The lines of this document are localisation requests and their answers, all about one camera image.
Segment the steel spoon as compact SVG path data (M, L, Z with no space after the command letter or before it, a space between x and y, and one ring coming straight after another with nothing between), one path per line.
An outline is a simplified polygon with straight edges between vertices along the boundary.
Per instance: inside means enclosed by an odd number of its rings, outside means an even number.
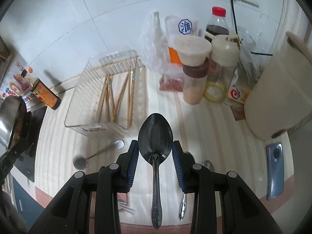
M91 155L89 157L84 157L83 155L75 155L73 157L74 168L76 170L83 171L84 169L87 168L89 159L92 159L93 157L98 156L98 155L105 153L107 151L119 150L123 147L124 147L124 141L119 139L119 140L116 140L116 141L110 143L109 145L105 146L100 151L98 151L97 153L94 153L93 155Z
M142 124L138 135L138 148L142 157L153 168L153 197L151 220L155 229L162 224L159 166L169 156L173 133L167 120L160 113L151 114Z
M215 171L213 164L208 160L203 161L203 166L205 166L212 172ZM186 211L187 211L187 195L183 193L181 197L181 201L180 201L180 206L179 206L179 220L180 221L184 219Z

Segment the wooden chopstick green band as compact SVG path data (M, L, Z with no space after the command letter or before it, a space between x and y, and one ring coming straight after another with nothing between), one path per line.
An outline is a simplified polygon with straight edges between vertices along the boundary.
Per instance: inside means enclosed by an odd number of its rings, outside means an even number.
M112 77L109 78L109 99L111 100L111 108L112 108L112 121L115 122L115 101L113 95L113 87L112 87Z

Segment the blue kitchen cabinet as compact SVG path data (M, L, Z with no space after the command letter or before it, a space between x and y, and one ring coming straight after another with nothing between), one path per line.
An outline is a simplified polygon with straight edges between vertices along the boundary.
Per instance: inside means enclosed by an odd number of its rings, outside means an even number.
M13 178L14 197L18 213L31 227L38 219L44 208L38 204Z

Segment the steel wok with lid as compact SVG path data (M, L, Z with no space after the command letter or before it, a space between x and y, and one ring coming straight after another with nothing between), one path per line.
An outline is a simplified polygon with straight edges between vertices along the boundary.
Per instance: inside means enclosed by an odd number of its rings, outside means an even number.
M32 114L21 96L8 96L1 104L1 144L8 151L27 138Z

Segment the clear plastic organizer basket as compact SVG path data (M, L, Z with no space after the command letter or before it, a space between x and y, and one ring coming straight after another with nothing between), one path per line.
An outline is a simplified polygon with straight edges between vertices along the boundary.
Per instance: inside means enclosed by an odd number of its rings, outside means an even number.
M128 47L91 57L74 89L65 126L86 136L132 136L148 114L146 67Z

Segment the dark soy sauce bottle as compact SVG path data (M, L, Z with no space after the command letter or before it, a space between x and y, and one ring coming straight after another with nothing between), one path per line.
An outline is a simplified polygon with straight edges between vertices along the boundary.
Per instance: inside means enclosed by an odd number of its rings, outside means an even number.
M45 105L53 110L56 110L61 99L54 94L39 78L32 77L26 70L23 70L21 77L30 85L31 92Z

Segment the small seasoning box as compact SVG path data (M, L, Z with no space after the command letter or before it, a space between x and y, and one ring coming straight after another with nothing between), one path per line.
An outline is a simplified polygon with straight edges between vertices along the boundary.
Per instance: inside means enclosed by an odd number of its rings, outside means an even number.
M244 81L241 80L239 72L236 69L227 91L227 98L244 105L250 92L251 90Z

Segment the blue smartphone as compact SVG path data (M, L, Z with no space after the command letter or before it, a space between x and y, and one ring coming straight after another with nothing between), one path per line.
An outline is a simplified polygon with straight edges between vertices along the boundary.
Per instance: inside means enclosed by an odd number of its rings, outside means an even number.
M266 146L268 167L267 200L280 196L284 191L284 151L281 142Z

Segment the glass oil bottle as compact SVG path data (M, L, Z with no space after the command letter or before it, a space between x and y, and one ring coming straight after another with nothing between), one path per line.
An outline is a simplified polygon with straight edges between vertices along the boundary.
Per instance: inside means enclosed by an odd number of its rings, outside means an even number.
M230 82L238 66L241 53L236 33L220 34L212 38L212 50L208 58L208 74L204 97L214 103L224 101Z

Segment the cream electric kettle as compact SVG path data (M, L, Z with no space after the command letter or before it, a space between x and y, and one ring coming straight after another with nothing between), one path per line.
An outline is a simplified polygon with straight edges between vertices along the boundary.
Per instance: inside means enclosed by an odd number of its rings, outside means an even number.
M292 32L269 60L244 104L246 122L262 140L276 138L311 113L311 50Z

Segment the white plastic bag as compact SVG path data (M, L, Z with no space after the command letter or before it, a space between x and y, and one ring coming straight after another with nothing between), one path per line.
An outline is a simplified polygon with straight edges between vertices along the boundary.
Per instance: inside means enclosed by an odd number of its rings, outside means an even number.
M151 71L173 79L183 77L179 62L171 61L170 51L174 50L177 36L197 35L198 21L190 17L168 15L162 28L158 11L150 12L142 24L140 36L141 59Z

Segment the red cap sauce bottle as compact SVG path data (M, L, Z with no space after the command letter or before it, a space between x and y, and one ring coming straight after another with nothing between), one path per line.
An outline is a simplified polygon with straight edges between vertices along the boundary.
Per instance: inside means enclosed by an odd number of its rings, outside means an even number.
M226 10L222 7L212 7L212 17L209 19L206 31L214 36L228 35L229 26L226 21Z

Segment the colourful wall sticker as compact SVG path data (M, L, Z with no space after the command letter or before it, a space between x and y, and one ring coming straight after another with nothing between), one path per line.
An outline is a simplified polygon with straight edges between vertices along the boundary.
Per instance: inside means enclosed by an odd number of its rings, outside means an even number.
M21 96L25 103L35 99L35 95L30 92L30 85L21 76L24 69L18 60L10 64L1 82L1 101L9 96Z

